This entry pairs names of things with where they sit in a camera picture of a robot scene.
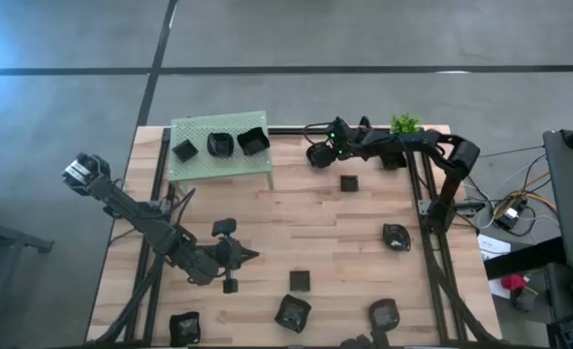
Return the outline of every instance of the small black box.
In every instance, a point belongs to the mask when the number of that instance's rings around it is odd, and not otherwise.
[[[290,272],[291,291],[309,291],[309,271],[293,270]]]
[[[181,162],[191,159],[198,153],[198,149],[189,140],[184,140],[181,144],[173,147],[172,151]]]
[[[341,175],[340,190],[344,192],[360,191],[360,182],[356,175]]]

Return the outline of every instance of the white paper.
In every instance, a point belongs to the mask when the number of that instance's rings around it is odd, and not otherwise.
[[[485,261],[510,252],[510,243],[483,235],[478,236],[478,245],[480,245],[480,252]]]
[[[478,245],[480,245],[480,254],[483,261],[510,252],[510,243],[483,235],[478,236]],[[492,294],[510,300],[510,290],[501,286],[501,278],[489,280],[489,287]]]
[[[492,294],[510,300],[510,290],[501,286],[501,278],[489,280],[489,287],[491,288]]]

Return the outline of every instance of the green perforated platform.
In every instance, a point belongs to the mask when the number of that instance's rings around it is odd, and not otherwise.
[[[264,111],[185,117],[172,120],[172,138],[170,156],[168,157],[169,181],[267,173],[269,186],[272,188],[270,150],[266,149],[252,156],[245,156],[237,142],[238,135],[259,126],[263,128],[265,135],[269,136],[267,115]],[[235,139],[235,150],[231,157],[216,158],[208,153],[207,137],[211,132],[228,133]],[[191,141],[198,149],[198,154],[181,163],[172,152],[172,148],[185,140]]]

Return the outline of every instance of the black cup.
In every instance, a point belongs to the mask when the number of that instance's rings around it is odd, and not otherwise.
[[[231,157],[235,140],[227,133],[210,133],[207,138],[208,153],[214,157]]]
[[[270,147],[269,139],[265,136],[262,127],[254,127],[244,134],[238,135],[237,141],[240,148],[243,149],[243,154],[248,156]]]

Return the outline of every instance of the black cube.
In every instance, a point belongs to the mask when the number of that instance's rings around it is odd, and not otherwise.
[[[340,190],[343,192],[356,192],[360,190],[359,180],[356,175],[341,175]]]
[[[243,149],[243,154],[249,156],[257,152],[263,151],[270,147],[269,139],[265,136],[262,127],[254,127],[253,129],[237,136],[240,148]]]
[[[196,156],[198,153],[198,149],[191,143],[189,140],[183,141],[181,144],[172,148],[176,157],[180,160],[180,162],[185,162],[192,157]]]
[[[293,270],[290,272],[290,290],[291,291],[309,291],[309,271]]]

